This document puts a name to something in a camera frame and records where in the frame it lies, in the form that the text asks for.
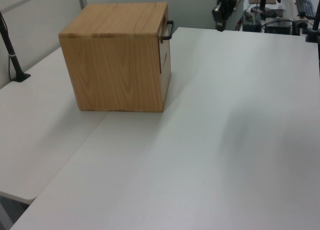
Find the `black stand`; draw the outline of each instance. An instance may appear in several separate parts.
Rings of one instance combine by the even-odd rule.
[[[318,8],[316,9],[312,29],[310,29],[310,28],[307,29],[307,31],[308,31],[307,36],[305,37],[306,42],[308,42],[308,43],[317,43],[318,42],[318,36],[320,36],[320,32],[318,30],[319,22],[320,22],[320,0],[318,3]]]
[[[5,47],[9,53],[9,57],[12,61],[12,64],[14,66],[14,69],[15,69],[15,78],[12,79],[12,81],[15,81],[15,82],[23,82],[24,80],[26,80],[27,78],[29,78],[31,75],[30,74],[27,74],[27,73],[24,73],[20,67],[20,64],[19,64],[19,61],[18,61],[18,58],[16,56],[16,53],[15,53],[15,50],[14,50],[14,47],[12,46],[11,44],[11,41],[10,41],[10,38],[9,38],[9,34],[8,34],[8,31],[6,29],[6,25],[4,23],[4,20],[3,20],[3,16],[0,12],[0,33],[1,33],[1,36],[2,36],[2,39],[4,41],[4,44],[5,44]]]
[[[260,6],[251,8],[251,13],[260,14],[261,18],[265,21],[266,18],[275,18],[277,17],[277,13],[273,9],[269,9],[266,7],[267,0],[260,0]]]

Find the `white desk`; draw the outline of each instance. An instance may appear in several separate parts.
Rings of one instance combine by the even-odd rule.
[[[110,112],[12,230],[320,226],[317,45],[179,28],[171,59],[165,112]]]
[[[61,49],[0,90],[0,195],[30,204],[106,115],[81,112]]]

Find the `metal handle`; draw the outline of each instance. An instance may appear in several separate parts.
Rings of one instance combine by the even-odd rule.
[[[169,36],[163,36],[162,37],[162,40],[170,40],[172,39],[172,34],[173,34],[173,31],[174,31],[174,27],[175,27],[175,22],[170,20],[170,21],[167,21],[166,24],[171,24],[171,31],[170,31],[170,35]]]

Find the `white wall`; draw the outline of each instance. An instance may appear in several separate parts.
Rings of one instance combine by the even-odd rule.
[[[217,0],[86,0],[88,4],[162,1],[168,2],[169,18],[174,20],[176,27],[215,28],[212,9],[217,5]],[[229,18],[226,25],[227,30],[233,29],[237,21],[241,18],[243,10],[242,3]]]
[[[80,10],[79,0],[30,0],[3,14],[23,71],[60,46],[58,33]],[[0,38],[0,88],[8,82],[8,52]]]

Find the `wooden panel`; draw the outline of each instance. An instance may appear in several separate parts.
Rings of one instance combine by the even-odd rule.
[[[89,4],[60,32],[59,38],[157,36],[166,2]]]
[[[81,110],[162,112],[157,37],[61,38]]]
[[[168,10],[162,20],[162,27],[159,31],[159,57],[160,57],[160,81],[161,81],[161,98],[163,105],[166,101],[167,91],[171,78],[171,56],[170,56],[170,42],[168,40],[162,41],[161,36],[169,35]]]

